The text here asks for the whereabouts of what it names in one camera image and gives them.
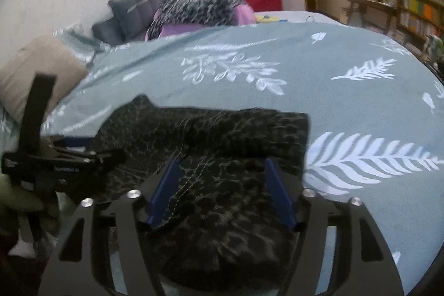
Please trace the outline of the left gloved hand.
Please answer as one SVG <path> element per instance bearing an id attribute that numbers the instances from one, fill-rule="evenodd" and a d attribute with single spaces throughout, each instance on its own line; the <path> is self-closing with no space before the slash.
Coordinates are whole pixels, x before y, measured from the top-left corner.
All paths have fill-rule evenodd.
<path id="1" fill-rule="evenodd" d="M 43 202 L 30 191 L 13 186 L 10 177 L 1 174 L 1 223 L 12 222 L 20 216 L 35 216 L 44 210 Z"/>

